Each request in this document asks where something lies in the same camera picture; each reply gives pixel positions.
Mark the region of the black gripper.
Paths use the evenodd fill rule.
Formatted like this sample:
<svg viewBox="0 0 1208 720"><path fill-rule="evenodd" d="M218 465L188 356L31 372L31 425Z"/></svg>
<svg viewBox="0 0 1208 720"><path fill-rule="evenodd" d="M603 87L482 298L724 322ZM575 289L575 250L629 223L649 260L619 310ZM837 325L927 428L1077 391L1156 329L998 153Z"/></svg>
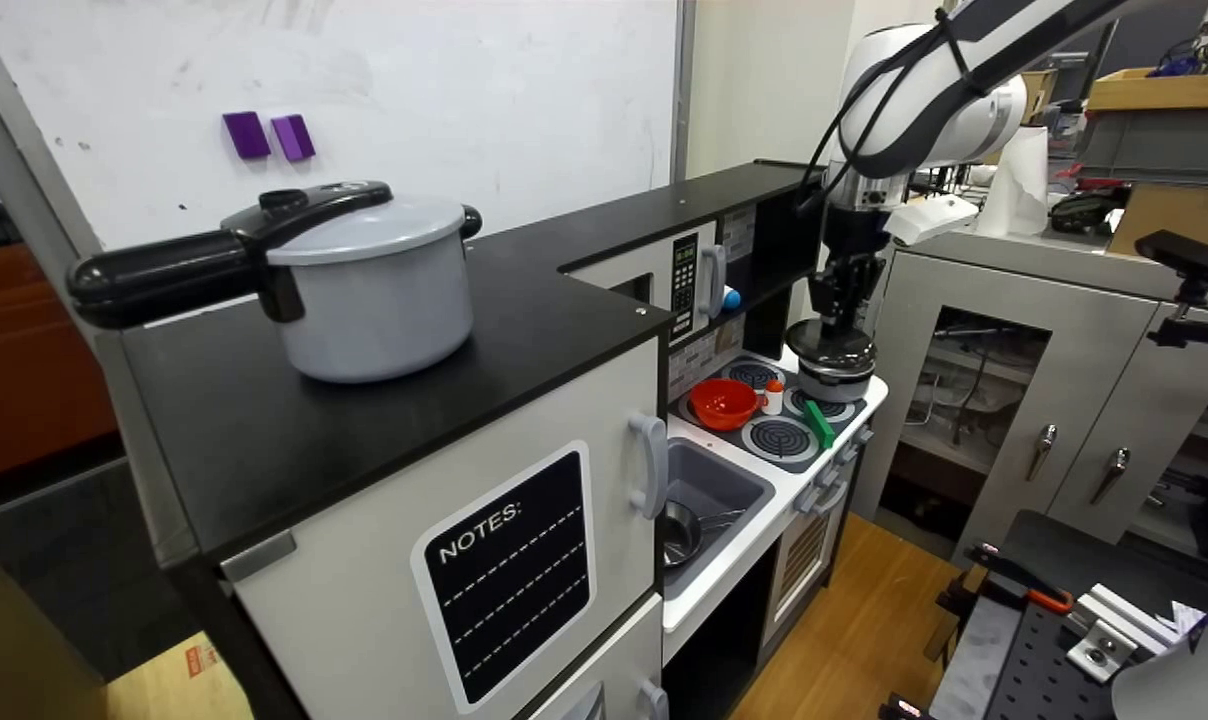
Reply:
<svg viewBox="0 0 1208 720"><path fill-rule="evenodd" d="M888 250L885 223L885 212L824 212L820 250L826 260L806 278L806 292L826 338L845 338L855 325L861 306L871 298L885 268L881 251Z"/></svg>

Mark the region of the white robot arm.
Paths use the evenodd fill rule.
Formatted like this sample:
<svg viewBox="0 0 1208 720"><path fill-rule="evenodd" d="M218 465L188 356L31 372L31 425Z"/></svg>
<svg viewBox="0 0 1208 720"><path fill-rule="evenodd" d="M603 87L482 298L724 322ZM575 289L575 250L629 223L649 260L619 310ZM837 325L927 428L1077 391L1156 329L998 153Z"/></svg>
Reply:
<svg viewBox="0 0 1208 720"><path fill-rule="evenodd" d="M968 0L927 24L875 30L848 64L845 101L814 139L840 163L810 181L799 217L840 208L862 217L855 191L904 181L921 163L964 163L1004 133L995 87L1054 44L1108 22L1124 0Z"/></svg>

